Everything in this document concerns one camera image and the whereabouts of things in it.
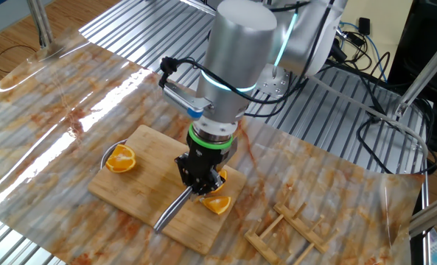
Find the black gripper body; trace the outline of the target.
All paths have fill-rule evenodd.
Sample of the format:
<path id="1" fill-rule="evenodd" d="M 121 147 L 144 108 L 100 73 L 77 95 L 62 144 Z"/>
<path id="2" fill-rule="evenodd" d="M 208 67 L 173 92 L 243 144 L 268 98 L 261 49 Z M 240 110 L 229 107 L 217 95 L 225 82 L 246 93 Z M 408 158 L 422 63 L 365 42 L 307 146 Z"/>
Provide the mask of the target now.
<path id="1" fill-rule="evenodd" d="M 193 191 L 207 191 L 206 177 L 211 167 L 218 172 L 237 151 L 237 139 L 231 140 L 231 145 L 225 149 L 210 149 L 200 145 L 192 138 L 187 138 L 189 157 L 187 168 L 193 179 Z"/>

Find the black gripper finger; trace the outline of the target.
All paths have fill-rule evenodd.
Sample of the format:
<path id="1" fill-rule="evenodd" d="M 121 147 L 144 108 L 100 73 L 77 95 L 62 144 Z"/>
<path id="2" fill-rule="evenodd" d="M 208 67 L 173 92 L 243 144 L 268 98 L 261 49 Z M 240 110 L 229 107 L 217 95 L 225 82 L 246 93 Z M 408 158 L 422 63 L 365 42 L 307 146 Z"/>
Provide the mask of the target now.
<path id="1" fill-rule="evenodd" d="M 211 167 L 206 177 L 206 182 L 207 182 L 206 194 L 211 194 L 213 192 L 216 192 L 220 187 L 223 186 L 225 181 L 226 180 L 223 177 L 221 177 L 218 171 L 214 167 Z"/>
<path id="2" fill-rule="evenodd" d="M 187 161 L 188 161 L 189 154 L 183 153 L 182 155 L 179 155 L 175 159 L 175 163 L 178 166 L 179 174 L 181 176 L 181 181 L 185 186 L 192 186 L 193 185 L 193 179 L 191 177 L 191 174 L 189 173 L 189 170 L 187 168 Z"/>

